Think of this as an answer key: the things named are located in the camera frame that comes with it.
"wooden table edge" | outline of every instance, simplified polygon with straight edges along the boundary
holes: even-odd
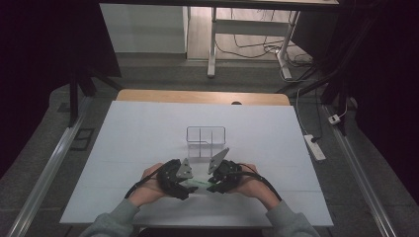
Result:
[[[117,101],[193,103],[231,105],[239,102],[249,106],[289,106],[290,100],[284,94],[201,92],[201,91],[163,91],[163,90],[120,90]]]

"gray floor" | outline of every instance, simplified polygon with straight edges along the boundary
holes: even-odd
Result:
[[[274,93],[285,82],[281,80],[277,63],[230,62],[217,64],[216,76],[208,79],[204,62],[186,61],[158,55],[119,55],[123,78],[115,80],[126,88],[156,90],[193,90]],[[302,68],[293,68],[297,76]],[[100,131],[103,119],[117,92],[95,79],[98,93],[81,125],[77,140],[67,153],[42,206],[28,230],[27,236],[78,236],[85,226],[59,224],[59,218],[77,183],[84,164]],[[306,85],[299,84],[293,90]],[[334,226],[318,227],[321,236],[381,236],[376,222],[348,167],[344,153],[328,124],[324,113],[316,111],[314,92],[298,99],[298,110],[305,129],[322,138],[319,144],[327,157],[313,166],[320,181]],[[354,150],[361,160],[377,196],[384,205],[399,236],[417,236],[419,208],[397,179],[379,152],[358,130],[354,121],[356,110],[347,112],[347,131]],[[68,123],[68,87],[55,90],[45,117],[21,152],[15,164],[0,181],[0,236],[5,236],[18,215],[28,194],[42,172]],[[91,141],[83,139],[91,135]]]

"wrist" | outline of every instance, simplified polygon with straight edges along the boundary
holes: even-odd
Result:
[[[143,195],[141,194],[140,188],[136,189],[131,196],[127,198],[132,204],[134,204],[137,207],[140,207],[144,204],[146,204],[146,201],[143,198]]]
[[[260,192],[256,196],[256,198],[263,204],[265,207],[270,210],[275,206],[280,204],[280,200],[277,196],[272,192],[268,187],[263,185],[261,187]]]

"white table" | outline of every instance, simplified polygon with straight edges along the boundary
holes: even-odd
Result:
[[[293,107],[154,102],[112,103],[62,215],[61,223],[91,223],[110,212],[151,165],[188,155],[188,126],[224,126],[226,159],[254,163],[295,212],[312,225],[333,225]],[[190,160],[207,180],[208,161]],[[141,226],[269,227],[264,206],[242,195],[198,190],[186,200],[164,197],[134,218]]]

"metal rail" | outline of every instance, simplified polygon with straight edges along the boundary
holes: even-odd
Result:
[[[71,142],[74,139],[77,130],[79,129],[83,119],[86,117],[86,112],[91,101],[92,99],[88,97],[83,99],[79,108],[78,119],[72,127],[68,127],[62,134],[61,139],[58,141],[58,144],[52,152],[48,163],[46,163],[45,168],[43,168],[43,171],[22,207],[21,212],[19,212],[18,217],[16,217],[15,222],[9,230],[9,233],[7,234],[8,237],[25,236],[32,221],[34,220],[35,215],[37,214],[38,209],[41,206],[43,198],[55,178],[56,172],[58,171],[65,154],[70,148]]]
[[[323,112],[326,117],[329,118],[332,115],[329,113],[327,107],[323,106]],[[370,207],[373,217],[376,220],[377,227],[381,232],[382,236],[385,237],[396,237],[397,234],[391,224],[390,219],[388,218],[385,209],[383,208],[381,201],[376,195],[369,178],[367,177],[362,164],[360,163],[357,155],[352,149],[352,145],[347,139],[343,136],[337,126],[333,126],[333,133],[345,154],[345,157],[348,161],[349,167],[351,168],[352,174],[354,175],[355,180],[358,183],[358,186],[361,189],[364,199],[367,202],[367,205]]]

